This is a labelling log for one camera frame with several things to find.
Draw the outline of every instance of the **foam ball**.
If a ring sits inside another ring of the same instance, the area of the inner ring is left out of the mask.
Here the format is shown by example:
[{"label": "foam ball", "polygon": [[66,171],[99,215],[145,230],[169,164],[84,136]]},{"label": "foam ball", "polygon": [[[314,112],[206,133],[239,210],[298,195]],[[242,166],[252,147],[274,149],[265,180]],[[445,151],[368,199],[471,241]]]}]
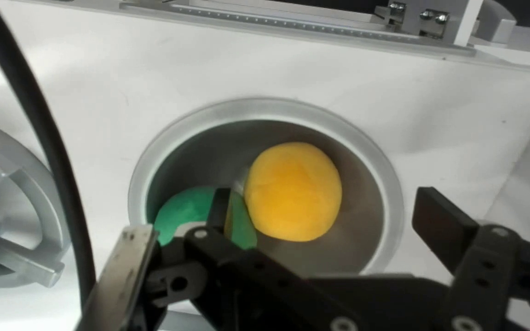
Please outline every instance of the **foam ball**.
[{"label": "foam ball", "polygon": [[334,164],[318,147],[290,142],[255,158],[244,201],[261,234],[303,243],[322,237],[334,225],[342,186]]}]

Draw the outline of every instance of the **metal bowl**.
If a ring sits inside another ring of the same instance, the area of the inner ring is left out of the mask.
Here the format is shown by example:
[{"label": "metal bowl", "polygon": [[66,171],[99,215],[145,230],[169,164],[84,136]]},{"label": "metal bowl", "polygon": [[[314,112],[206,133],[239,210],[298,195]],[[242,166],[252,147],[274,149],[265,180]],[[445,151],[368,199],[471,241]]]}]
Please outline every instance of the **metal bowl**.
[{"label": "metal bowl", "polygon": [[301,274],[377,272],[393,254],[403,225],[397,177],[379,147],[351,123],[287,99],[235,99],[191,112],[143,151],[128,190],[130,223],[152,223],[158,208],[193,186],[242,193],[254,158],[283,142],[320,147],[342,179],[334,226],[311,243],[259,236],[257,247]]}]

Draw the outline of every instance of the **white panel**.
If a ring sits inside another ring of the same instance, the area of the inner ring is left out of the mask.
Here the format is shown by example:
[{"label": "white panel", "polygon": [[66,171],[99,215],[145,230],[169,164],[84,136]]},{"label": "white panel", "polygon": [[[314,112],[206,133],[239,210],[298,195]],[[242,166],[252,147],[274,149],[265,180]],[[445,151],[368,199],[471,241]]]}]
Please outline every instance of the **white panel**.
[{"label": "white panel", "polygon": [[[436,186],[473,217],[484,217],[530,140],[528,70],[1,6],[68,144],[99,269],[127,225],[127,188],[145,145],[176,118],[213,101],[279,96],[331,109],[384,149],[408,214],[415,188]],[[18,114],[0,77],[0,127],[36,149]],[[445,280],[408,223],[410,215],[390,271]],[[69,271],[53,291],[0,291],[0,329],[71,329],[77,291]]]}]

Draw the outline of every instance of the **black cable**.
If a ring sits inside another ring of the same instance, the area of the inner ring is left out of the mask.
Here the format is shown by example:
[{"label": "black cable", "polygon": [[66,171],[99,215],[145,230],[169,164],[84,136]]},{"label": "black cable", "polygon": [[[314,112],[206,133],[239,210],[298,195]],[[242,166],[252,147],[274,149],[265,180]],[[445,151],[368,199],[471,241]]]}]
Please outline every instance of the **black cable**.
[{"label": "black cable", "polygon": [[0,68],[7,77],[14,96],[18,98],[31,127],[35,129],[38,142],[46,153],[51,175],[55,179],[62,212],[66,217],[66,228],[77,261],[81,309],[84,309],[88,294],[95,285],[95,269],[77,182],[69,168],[69,160],[60,133],[46,105],[44,94],[1,17],[0,17]]}]

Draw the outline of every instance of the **green plastic part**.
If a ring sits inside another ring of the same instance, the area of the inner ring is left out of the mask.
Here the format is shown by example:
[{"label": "green plastic part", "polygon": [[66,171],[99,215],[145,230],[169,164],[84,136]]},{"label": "green plastic part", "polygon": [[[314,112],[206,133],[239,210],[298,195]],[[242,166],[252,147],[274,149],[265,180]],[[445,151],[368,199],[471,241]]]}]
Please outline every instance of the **green plastic part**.
[{"label": "green plastic part", "polygon": [[[167,245],[176,228],[185,223],[206,221],[209,215],[215,188],[189,188],[173,195],[154,219],[154,230],[158,230],[158,243]],[[244,201],[231,193],[230,197],[230,225],[226,225],[226,236],[241,248],[254,248],[257,236],[248,217]]]}]

